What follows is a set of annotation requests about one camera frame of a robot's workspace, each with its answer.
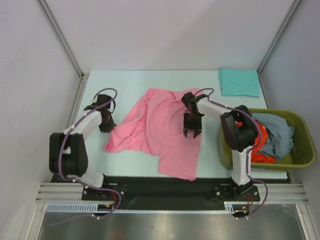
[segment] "pink fabric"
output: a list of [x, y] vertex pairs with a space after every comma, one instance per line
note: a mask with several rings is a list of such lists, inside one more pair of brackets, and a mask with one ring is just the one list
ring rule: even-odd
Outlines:
[[105, 150], [124, 149], [159, 155], [158, 172], [180, 179], [195, 180], [200, 152], [201, 134], [193, 138], [183, 133], [186, 107], [181, 101], [187, 92], [151, 88], [123, 122], [110, 134]]

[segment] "blue-gray clothing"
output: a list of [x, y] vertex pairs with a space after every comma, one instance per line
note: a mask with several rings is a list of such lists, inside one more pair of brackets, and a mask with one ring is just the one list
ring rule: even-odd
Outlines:
[[283, 159], [292, 149], [294, 128], [288, 126], [286, 120], [280, 116], [268, 113], [253, 113], [253, 118], [267, 129], [268, 138], [259, 153]]

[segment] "shiny metallic surface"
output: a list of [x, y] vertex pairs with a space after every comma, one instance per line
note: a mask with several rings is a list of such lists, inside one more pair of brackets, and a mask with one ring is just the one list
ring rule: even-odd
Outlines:
[[304, 240], [297, 208], [266, 205], [249, 220], [229, 214], [116, 213], [96, 220], [47, 212], [38, 240]]

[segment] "olive green basket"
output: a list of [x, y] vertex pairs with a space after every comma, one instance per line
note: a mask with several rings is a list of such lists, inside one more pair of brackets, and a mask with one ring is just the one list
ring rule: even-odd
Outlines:
[[[292, 136], [293, 148], [290, 153], [277, 163], [252, 162], [252, 168], [288, 172], [289, 170], [308, 167], [314, 162], [316, 158], [315, 148], [306, 123], [300, 116], [287, 110], [250, 108], [249, 111], [251, 113], [278, 115], [284, 118], [289, 126], [294, 128]], [[217, 136], [219, 160], [226, 169], [232, 169], [232, 152], [226, 144], [222, 133], [222, 127], [220, 126]]]

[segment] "teal cloth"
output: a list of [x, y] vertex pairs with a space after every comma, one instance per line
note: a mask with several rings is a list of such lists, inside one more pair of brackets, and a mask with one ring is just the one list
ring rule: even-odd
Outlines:
[[260, 83], [256, 70], [221, 68], [218, 78], [222, 96], [260, 97]]

